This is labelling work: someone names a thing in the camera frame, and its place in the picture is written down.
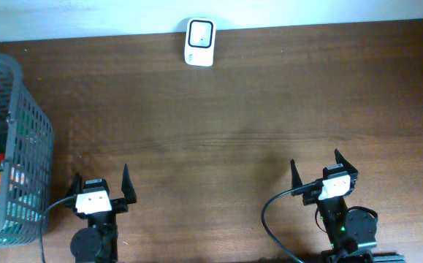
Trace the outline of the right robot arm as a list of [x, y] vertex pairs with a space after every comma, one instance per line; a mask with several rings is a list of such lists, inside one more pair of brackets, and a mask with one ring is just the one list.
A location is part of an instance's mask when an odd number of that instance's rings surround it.
[[404, 262], [399, 254], [374, 254], [378, 214], [367, 207], [348, 207], [345, 198], [354, 190], [359, 172], [335, 150], [336, 163], [323, 168], [322, 177], [304, 184], [290, 161], [292, 196], [301, 196], [305, 206], [315, 205], [330, 244], [321, 252], [323, 262]]

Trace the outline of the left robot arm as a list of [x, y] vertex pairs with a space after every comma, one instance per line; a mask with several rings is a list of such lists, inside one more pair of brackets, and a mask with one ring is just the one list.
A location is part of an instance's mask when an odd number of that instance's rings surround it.
[[70, 251], [76, 262], [118, 261], [118, 214], [127, 213], [129, 206], [137, 202], [128, 167], [123, 168], [121, 198], [110, 198], [105, 179], [84, 181], [76, 174], [66, 193], [71, 200], [66, 207], [88, 226], [74, 234]]

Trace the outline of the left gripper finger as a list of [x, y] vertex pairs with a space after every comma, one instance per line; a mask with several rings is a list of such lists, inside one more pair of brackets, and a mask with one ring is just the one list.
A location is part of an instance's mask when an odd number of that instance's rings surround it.
[[126, 201], [136, 201], [137, 195], [135, 193], [130, 175], [128, 165], [124, 164], [121, 190]]
[[66, 197], [72, 197], [78, 195], [82, 192], [83, 188], [83, 178], [81, 177], [79, 172], [75, 173], [75, 177], [66, 193]]

